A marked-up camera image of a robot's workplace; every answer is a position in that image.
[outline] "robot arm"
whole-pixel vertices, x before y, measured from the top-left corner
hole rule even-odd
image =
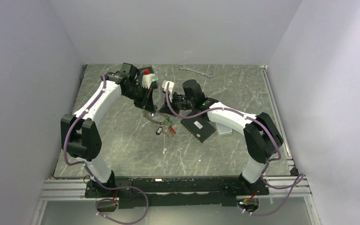
[[[71,130],[66,150],[70,156],[89,168],[94,175],[93,180],[101,181],[106,187],[115,187],[115,175],[99,154],[102,143],[98,124],[101,118],[121,95],[132,99],[136,107],[154,113],[152,91],[157,88],[157,80],[155,74],[145,74],[144,70],[140,71],[133,65],[124,63],[117,73],[110,72],[105,75],[105,80],[101,82],[98,90],[74,115],[62,117],[62,148],[64,149],[64,142],[71,125],[78,120]]]
[[[181,123],[201,142],[216,131],[207,121],[215,122],[218,129],[230,131],[234,129],[245,136],[247,150],[251,157],[246,162],[240,180],[243,181],[247,189],[252,189],[259,182],[266,163],[276,153],[276,150],[268,134],[252,120],[245,118],[248,117],[261,122],[269,130],[277,146],[281,146],[284,141],[271,117],[264,112],[260,115],[240,112],[215,99],[205,97],[201,86],[195,80],[188,80],[183,83],[185,95],[178,95],[173,92],[173,82],[164,82],[162,86],[164,92],[168,92],[168,100],[171,102],[175,113],[185,109],[192,110],[188,118],[182,119]],[[173,114],[167,102],[162,106],[160,112]],[[193,115],[202,112],[206,113],[192,118]]]
[[[90,169],[95,176],[92,180],[97,179],[109,188],[116,187],[115,175],[99,155],[102,142],[98,133],[98,124],[110,105],[121,95],[132,99],[136,107],[155,113],[152,91],[157,88],[158,77],[155,74],[145,75],[142,71],[144,70],[124,63],[117,73],[107,73],[104,76],[105,81],[100,84],[91,99],[74,115],[64,115],[61,119],[62,147],[64,147],[71,125],[78,120],[70,132],[67,152]],[[180,110],[191,110],[188,116],[192,116],[212,108],[229,108],[218,100],[205,97],[201,86],[195,80],[183,83],[184,95],[173,92],[173,87],[173,82],[163,83],[164,92],[168,92],[170,104],[176,113]],[[173,115],[166,101],[159,111]],[[246,188],[252,189],[260,181],[260,174],[268,159],[275,153],[275,149],[261,127],[245,118],[250,117],[264,124],[275,137],[278,146],[282,145],[283,140],[272,119],[266,113],[255,115],[238,112],[243,116],[224,110],[212,110],[190,120],[183,119],[181,123],[200,142],[204,142],[216,131],[209,123],[210,121],[220,125],[221,128],[234,129],[243,134],[251,158],[246,162],[240,181],[246,185]],[[101,193],[107,192],[99,185],[96,185],[96,188]]]

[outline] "red component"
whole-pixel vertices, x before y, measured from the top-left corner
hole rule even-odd
[[[175,134],[176,134],[176,131],[174,131],[173,127],[170,126],[169,128],[170,128],[170,131],[175,135]]]

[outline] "floor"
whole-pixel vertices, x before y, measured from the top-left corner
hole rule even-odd
[[[270,204],[269,198],[260,198],[260,206],[256,213],[273,211],[283,199],[274,198]],[[81,225],[81,224],[115,224],[101,216],[96,216],[94,201],[48,202],[41,225]],[[137,220],[144,207],[129,210],[116,210],[105,213],[121,222]],[[149,207],[146,218],[138,225],[310,225],[306,204],[303,198],[290,198],[289,201],[274,215],[268,217],[253,217],[243,215],[237,207],[222,207],[220,205],[190,205]]]
[[[151,65],[135,64],[136,67]],[[195,79],[206,96],[215,98],[237,110],[259,114],[268,113],[272,118],[270,104],[262,72],[259,66],[237,65],[189,65],[199,71],[214,72],[213,78],[179,69],[179,65],[152,65],[163,80],[175,82],[174,90],[184,93],[182,83]],[[100,76],[116,72],[121,64],[88,65],[74,105],[75,112],[82,107],[98,88]],[[153,93],[154,104],[160,107],[164,95],[162,89]],[[200,143],[181,124],[171,118],[176,135],[156,135],[157,125],[143,117],[142,110],[133,101],[120,97],[109,108],[99,124],[103,156],[116,176],[220,176],[239,175],[250,157],[244,136],[233,131],[228,135],[214,133]],[[289,175],[285,157],[271,163],[267,175]],[[55,177],[83,177],[87,172],[82,166],[68,167],[60,154]]]

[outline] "black mounting plate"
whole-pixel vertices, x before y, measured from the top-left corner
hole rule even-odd
[[[179,205],[217,205],[237,206],[236,196],[227,196],[221,192],[210,193],[169,193],[147,194],[149,206],[179,206]],[[132,209],[134,207],[143,207],[146,205],[145,198],[141,193],[134,193],[130,198],[120,198],[120,209]]]
[[[133,178],[133,186],[144,192],[222,192],[224,195],[252,195],[257,189],[258,195],[268,195],[269,190],[263,182],[249,189],[240,182],[238,176],[201,176],[177,178]]]
[[[193,116],[195,114],[195,112],[191,112],[187,116]],[[206,139],[216,131],[216,129],[208,121],[204,120],[202,116],[197,116],[189,120],[182,119],[180,120],[180,123],[201,143],[206,141]]]
[[[116,179],[115,184],[117,187],[123,186],[132,186],[132,181],[129,179]],[[108,194],[101,194],[99,193],[96,188],[94,187],[96,183],[92,180],[89,180],[86,185],[85,197],[86,198],[112,198],[115,194],[115,191],[112,191]],[[131,195],[132,189],[119,189],[118,190],[118,197],[119,198],[129,198]]]

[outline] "white wall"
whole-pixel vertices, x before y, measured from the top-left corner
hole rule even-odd
[[[323,224],[360,224],[360,0],[304,0],[268,69]]]
[[[30,223],[81,72],[47,0],[0,0],[0,225]]]
[[[85,63],[264,64],[301,0],[51,0]]]

